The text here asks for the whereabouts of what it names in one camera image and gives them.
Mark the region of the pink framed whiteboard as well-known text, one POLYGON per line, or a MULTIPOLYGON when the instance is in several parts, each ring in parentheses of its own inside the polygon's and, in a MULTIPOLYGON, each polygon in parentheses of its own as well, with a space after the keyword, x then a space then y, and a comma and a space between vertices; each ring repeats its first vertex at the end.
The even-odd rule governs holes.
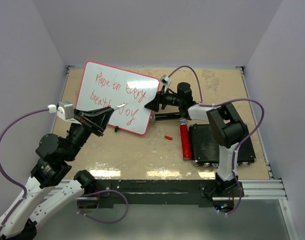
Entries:
POLYGON ((160 81, 156 77, 88 61, 84 67, 76 108, 90 111, 122 105, 114 111, 109 125, 143 136, 152 114, 145 105, 155 98, 159 86, 160 81))

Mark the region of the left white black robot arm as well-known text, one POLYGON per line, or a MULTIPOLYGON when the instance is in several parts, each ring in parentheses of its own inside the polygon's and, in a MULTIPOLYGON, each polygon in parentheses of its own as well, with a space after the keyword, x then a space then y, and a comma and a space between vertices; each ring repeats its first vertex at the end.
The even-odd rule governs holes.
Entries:
POLYGON ((32 240, 38 228, 56 211, 82 195, 91 196, 96 191, 96 180, 87 170, 77 172, 63 190, 45 200, 71 170, 68 162, 77 154, 91 135, 103 136, 114 108, 96 110, 70 110, 70 117, 61 118, 70 123, 66 137, 49 133, 39 141, 36 154, 39 159, 30 172, 26 184, 12 179, 0 162, 0 172, 22 191, 11 206, 0 216, 0 240, 32 240))

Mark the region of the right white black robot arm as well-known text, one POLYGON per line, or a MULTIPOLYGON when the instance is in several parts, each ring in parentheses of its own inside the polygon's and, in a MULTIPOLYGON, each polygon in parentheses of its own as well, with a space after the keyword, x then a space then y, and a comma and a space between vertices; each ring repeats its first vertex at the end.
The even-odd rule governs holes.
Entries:
POLYGON ((218 169, 215 174, 214 192, 225 197, 238 185, 237 162, 240 143, 247 136, 247 127, 232 103, 205 106, 193 99, 191 85, 180 82, 177 91, 162 87, 145 108, 154 112, 166 106, 177 107, 186 120, 208 122, 211 134, 219 146, 218 169))

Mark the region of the red white marker pen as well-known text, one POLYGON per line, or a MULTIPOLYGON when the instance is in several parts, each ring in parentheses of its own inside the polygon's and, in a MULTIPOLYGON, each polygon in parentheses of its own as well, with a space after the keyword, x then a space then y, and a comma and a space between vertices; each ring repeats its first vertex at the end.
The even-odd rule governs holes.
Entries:
POLYGON ((123 103, 123 104, 120 104, 120 105, 114 107, 113 109, 116 111, 116 110, 118 110, 118 109, 124 107, 125 105, 126 105, 126 103, 123 103))

